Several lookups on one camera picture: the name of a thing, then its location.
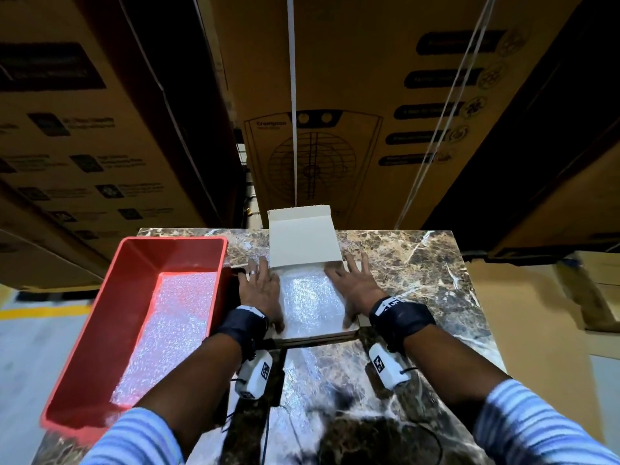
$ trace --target white sensor device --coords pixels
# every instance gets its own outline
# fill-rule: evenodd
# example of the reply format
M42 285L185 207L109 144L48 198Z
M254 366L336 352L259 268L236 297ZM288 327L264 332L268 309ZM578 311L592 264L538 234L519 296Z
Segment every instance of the white sensor device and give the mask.
M252 360L245 361L241 365L234 390L247 400L257 400L265 393L267 379L274 360L269 352L256 351Z
M410 373L403 372L409 366L398 352L388 352L382 345L376 343L370 348L368 355L383 386L388 390L394 390L397 385L411 380Z

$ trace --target marble countertop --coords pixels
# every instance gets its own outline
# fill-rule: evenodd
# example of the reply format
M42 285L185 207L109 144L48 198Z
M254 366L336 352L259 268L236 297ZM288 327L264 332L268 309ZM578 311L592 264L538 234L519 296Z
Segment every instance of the marble countertop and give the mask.
M141 236L228 238L233 266L269 254L269 230L142 229ZM497 345L451 232L337 231L340 248L368 253L390 295L428 305L439 326L504 369ZM377 336L362 328L339 344L272 351L268 392L258 401L231 393L228 429L204 434L189 465L259 463L268 423L266 464L492 463L422 374L394 393L377 384L367 350ZM47 433L36 465L77 464L85 449Z

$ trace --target fan grille illustration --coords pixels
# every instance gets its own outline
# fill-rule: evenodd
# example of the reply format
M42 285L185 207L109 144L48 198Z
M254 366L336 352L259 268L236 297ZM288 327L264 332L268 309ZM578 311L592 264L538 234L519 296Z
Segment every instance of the fan grille illustration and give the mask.
M324 200L339 190L348 191L355 174L355 153L342 138L325 132L297 137L299 200ZM293 139L279 145L269 158L271 187L286 199L294 196Z

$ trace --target hand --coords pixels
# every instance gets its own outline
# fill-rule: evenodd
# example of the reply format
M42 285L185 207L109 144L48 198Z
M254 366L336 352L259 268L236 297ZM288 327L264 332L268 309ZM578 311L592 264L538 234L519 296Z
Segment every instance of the hand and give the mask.
M345 271L339 263L338 267L326 267L325 274L346 299L347 320L345 320L345 327L349 327L354 316L358 314L368 316L374 304L383 297L387 297L387 294L375 282L375 278L370 272L366 253L362 252L361 254L361 271L357 268L351 253L345 253L345 259L349 272Z
M282 333L284 329L284 315L280 307L280 277L269 271L267 258L259 258L259 267L252 258L247 261L246 271L250 274L250 280L244 273L239 273L239 298L242 305L258 308L269 321L275 325L275 330Z

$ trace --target bubble wrap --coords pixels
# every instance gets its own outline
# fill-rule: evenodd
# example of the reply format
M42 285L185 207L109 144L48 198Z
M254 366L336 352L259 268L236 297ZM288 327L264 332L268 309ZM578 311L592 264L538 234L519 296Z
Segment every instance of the bubble wrap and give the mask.
M162 273L138 344L112 403L133 406L206 336L217 273Z
M288 266L277 272L286 328L274 338L324 338L345 331L345 302L323 272L323 264Z

